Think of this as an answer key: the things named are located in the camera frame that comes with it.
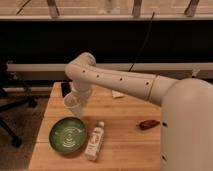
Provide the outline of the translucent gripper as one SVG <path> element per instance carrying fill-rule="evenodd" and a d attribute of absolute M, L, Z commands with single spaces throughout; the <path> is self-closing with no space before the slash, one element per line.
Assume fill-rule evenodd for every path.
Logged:
<path fill-rule="evenodd" d="M 88 103 L 90 96 L 92 95 L 92 89 L 89 88 L 86 91 L 73 90 L 72 93 L 76 102 L 79 103 L 82 107 L 85 107 Z"/>

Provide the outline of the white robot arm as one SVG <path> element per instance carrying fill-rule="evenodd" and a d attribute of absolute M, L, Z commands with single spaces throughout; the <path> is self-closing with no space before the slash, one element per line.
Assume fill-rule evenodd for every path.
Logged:
<path fill-rule="evenodd" d="M 160 171 L 213 171 L 212 84 L 101 69 L 88 52 L 70 61 L 65 73 L 77 95 L 96 84 L 161 107 Z"/>

